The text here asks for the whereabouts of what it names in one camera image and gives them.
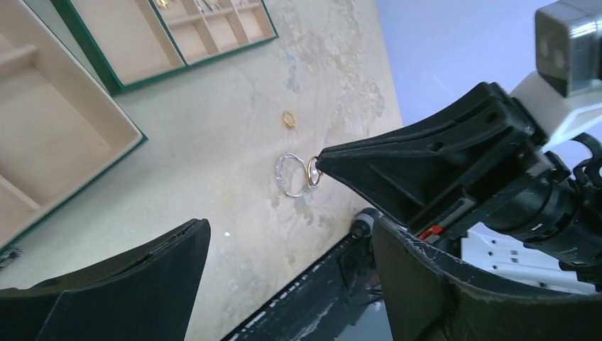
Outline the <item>gold earring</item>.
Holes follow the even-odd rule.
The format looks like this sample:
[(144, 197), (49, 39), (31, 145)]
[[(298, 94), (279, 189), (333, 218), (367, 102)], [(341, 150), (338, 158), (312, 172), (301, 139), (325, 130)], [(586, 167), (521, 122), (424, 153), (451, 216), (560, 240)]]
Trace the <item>gold earring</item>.
[(169, 0), (155, 0), (155, 5), (159, 9), (167, 9), (169, 7), (169, 4), (170, 4)]

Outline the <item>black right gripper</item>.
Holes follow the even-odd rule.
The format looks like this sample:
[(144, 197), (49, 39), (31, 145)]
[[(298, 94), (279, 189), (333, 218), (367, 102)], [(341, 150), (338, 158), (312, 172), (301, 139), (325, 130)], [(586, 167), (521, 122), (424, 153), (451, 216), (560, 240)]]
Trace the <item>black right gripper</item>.
[(568, 169), (557, 154), (545, 153), (552, 168), (525, 185), (510, 185), (448, 228), (449, 237), (481, 222), (530, 249), (558, 260), (580, 282), (601, 284), (601, 142), (579, 134), (590, 158)]

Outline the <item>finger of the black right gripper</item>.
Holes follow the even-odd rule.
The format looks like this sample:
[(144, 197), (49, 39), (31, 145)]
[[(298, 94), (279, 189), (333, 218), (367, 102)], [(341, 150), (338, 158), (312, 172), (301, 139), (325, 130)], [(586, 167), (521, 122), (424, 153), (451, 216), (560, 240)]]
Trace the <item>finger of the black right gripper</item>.
[(459, 227), (507, 199), (529, 177), (525, 158), (547, 140), (519, 99), (481, 82), (417, 123), (323, 149), (316, 167), (418, 234)]

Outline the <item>small earrings cluster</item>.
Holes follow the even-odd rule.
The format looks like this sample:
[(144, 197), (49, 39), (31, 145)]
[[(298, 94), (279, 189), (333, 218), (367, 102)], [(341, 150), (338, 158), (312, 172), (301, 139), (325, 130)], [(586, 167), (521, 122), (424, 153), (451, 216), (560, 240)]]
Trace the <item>small earrings cluster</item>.
[(221, 11), (224, 7), (215, 0), (194, 0), (195, 5), (201, 13)]

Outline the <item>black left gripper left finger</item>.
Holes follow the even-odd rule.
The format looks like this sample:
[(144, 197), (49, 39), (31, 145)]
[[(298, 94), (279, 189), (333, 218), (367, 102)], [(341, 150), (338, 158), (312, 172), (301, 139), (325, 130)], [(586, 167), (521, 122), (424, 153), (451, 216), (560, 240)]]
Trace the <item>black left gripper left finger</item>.
[(111, 258), (1, 291), (2, 340), (183, 340), (211, 227), (193, 219)]

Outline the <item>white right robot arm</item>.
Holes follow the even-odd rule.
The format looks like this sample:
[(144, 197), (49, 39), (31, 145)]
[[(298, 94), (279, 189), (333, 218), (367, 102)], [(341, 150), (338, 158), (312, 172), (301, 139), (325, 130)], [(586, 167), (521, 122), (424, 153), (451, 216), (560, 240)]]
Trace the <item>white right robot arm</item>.
[(540, 125), (482, 82), (417, 123), (323, 149), (315, 162), (414, 237), (542, 288), (601, 290), (601, 143), (574, 167)]

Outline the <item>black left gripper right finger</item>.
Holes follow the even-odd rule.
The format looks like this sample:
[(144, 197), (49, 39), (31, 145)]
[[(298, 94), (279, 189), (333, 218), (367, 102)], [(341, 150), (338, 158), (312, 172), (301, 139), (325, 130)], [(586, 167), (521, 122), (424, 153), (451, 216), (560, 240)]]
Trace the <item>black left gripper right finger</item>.
[(394, 340), (600, 340), (601, 296), (488, 273), (386, 218), (373, 251)]

